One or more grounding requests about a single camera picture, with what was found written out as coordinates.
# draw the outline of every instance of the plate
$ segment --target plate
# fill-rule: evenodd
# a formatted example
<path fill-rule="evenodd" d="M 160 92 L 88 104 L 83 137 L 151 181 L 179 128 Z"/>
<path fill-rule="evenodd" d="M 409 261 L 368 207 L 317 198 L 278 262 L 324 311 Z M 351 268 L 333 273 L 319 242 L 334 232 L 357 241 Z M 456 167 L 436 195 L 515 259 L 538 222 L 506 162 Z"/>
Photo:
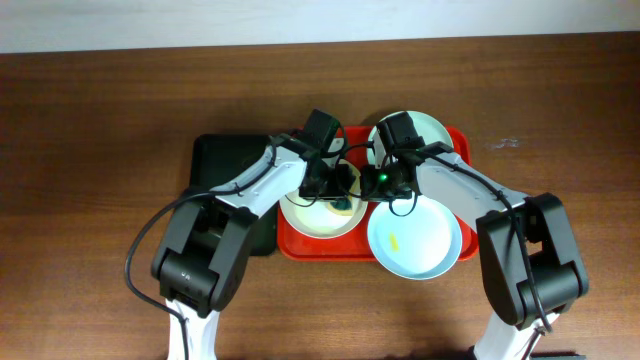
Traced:
<path fill-rule="evenodd" d="M 401 113 L 401 111 L 389 114 L 382 118 L 380 121 L 388 118 L 389 116 L 393 116 L 399 113 Z M 416 132 L 418 133 L 418 135 L 422 136 L 426 145 L 442 141 L 443 143 L 453 147 L 453 140 L 451 140 L 449 132 L 433 116 L 418 111 L 407 111 L 407 113 L 411 117 L 411 120 L 413 120 L 413 126 L 416 128 Z M 374 126 L 369 133 L 369 141 L 373 141 L 373 136 L 375 135 L 376 131 L 377 128 Z M 376 163 L 376 157 L 372 149 L 367 149 L 367 161 L 371 165 L 375 165 Z"/>
<path fill-rule="evenodd" d="M 411 200 L 396 200 L 393 210 L 406 214 Z M 388 203 L 376 207 L 369 219 L 367 239 L 378 262 L 392 273 L 427 280 L 447 272 L 458 260 L 462 232 L 456 217 L 439 202 L 419 196 L 411 214 L 394 215 Z"/>
<path fill-rule="evenodd" d="M 346 160 L 340 160 L 341 164 L 348 164 L 356 175 L 356 181 L 351 188 L 354 194 L 360 193 L 360 171 Z M 291 201 L 308 205 L 311 201 L 298 196 L 298 190 L 287 194 Z M 338 215 L 329 210 L 328 201 L 317 201 L 310 207 L 301 207 L 293 204 L 287 198 L 280 199 L 280 209 L 285 220 L 298 232 L 316 239 L 332 239 L 342 236 L 353 230 L 364 217 L 367 210 L 367 203 L 360 199 L 353 198 L 352 206 L 354 212 L 352 216 Z"/>

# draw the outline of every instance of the table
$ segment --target table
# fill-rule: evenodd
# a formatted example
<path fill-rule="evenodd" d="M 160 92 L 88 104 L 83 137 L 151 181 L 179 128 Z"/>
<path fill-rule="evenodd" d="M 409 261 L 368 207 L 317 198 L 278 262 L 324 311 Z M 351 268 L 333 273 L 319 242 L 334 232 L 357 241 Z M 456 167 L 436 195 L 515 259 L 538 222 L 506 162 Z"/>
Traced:
<path fill-rule="evenodd" d="M 640 353 L 639 33 L 2 55 L 0 89 L 0 358 L 163 359 L 168 315 L 124 285 L 133 236 L 187 184 L 198 135 L 276 134 L 314 107 L 429 113 L 486 175 L 559 196 L 591 292 L 537 351 Z M 163 226 L 134 260 L 151 294 Z M 417 282 L 275 254 L 251 259 L 217 354 L 447 354 L 490 312 L 478 257 Z"/>

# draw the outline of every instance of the white wall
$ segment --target white wall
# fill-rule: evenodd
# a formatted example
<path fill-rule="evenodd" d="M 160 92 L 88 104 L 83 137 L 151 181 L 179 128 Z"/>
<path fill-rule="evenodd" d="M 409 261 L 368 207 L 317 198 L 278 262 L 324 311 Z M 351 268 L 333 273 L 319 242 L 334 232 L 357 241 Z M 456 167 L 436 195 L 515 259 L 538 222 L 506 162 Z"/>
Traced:
<path fill-rule="evenodd" d="M 0 52 L 640 29 L 640 0 L 2 0 Z"/>

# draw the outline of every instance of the red tray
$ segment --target red tray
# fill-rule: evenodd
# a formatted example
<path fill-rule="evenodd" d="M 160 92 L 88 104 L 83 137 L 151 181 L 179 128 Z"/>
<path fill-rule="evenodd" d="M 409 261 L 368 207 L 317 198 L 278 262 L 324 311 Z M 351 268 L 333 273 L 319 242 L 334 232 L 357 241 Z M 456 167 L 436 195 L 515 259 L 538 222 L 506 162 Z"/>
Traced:
<path fill-rule="evenodd" d="M 349 143 L 366 142 L 371 129 L 371 126 L 347 126 L 345 130 Z M 454 150 L 467 164 L 471 165 L 467 138 L 454 127 L 447 126 L 447 131 L 453 140 Z M 354 149 L 347 154 L 346 159 L 358 168 L 365 166 L 367 165 L 366 149 Z M 296 261 L 376 261 L 367 241 L 369 217 L 376 206 L 378 203 L 369 203 L 367 212 L 358 226 L 330 240 L 314 239 L 299 233 L 289 225 L 282 211 L 278 209 L 278 247 L 285 256 Z M 465 261 L 478 252 L 478 237 L 462 220 L 458 219 L 458 222 L 462 230 L 462 251 L 458 261 Z"/>

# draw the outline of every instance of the robotic arm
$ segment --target robotic arm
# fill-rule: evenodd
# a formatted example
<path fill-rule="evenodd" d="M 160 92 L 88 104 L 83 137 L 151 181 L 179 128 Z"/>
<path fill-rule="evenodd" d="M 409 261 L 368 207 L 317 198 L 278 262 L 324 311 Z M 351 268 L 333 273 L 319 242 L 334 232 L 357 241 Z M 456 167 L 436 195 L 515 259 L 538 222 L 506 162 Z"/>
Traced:
<path fill-rule="evenodd" d="M 244 190 L 213 201 L 187 202 L 176 209 L 152 263 L 152 275 L 160 282 L 167 306 L 187 319 L 186 341 L 181 324 L 171 319 L 170 360 L 184 358 L 183 343 L 192 358 L 215 359 L 219 312 L 242 281 L 252 245 L 251 225 L 259 217 L 296 189 L 302 197 L 316 200 L 344 196 L 341 166 L 331 168 L 323 161 L 331 155 L 338 127 L 336 119 L 314 110 L 297 137 L 276 137 L 258 162 L 212 189 Z M 415 192 L 447 206 L 476 231 L 484 288 L 495 313 L 470 357 L 528 358 L 541 333 L 542 317 L 555 320 L 588 291 L 586 271 L 561 202 L 551 194 L 529 197 L 509 190 L 468 166 L 442 143 L 425 146 L 406 113 L 382 121 L 377 129 L 373 142 L 377 164 L 361 170 L 363 199 L 390 201 Z M 251 186 L 243 186 L 262 173 Z M 542 242 L 542 251 L 528 259 L 535 289 L 514 236 L 516 221 L 529 241 Z M 218 234 L 217 248 L 198 243 L 192 231 Z M 543 316 L 540 306 L 536 307 L 535 290 Z"/>

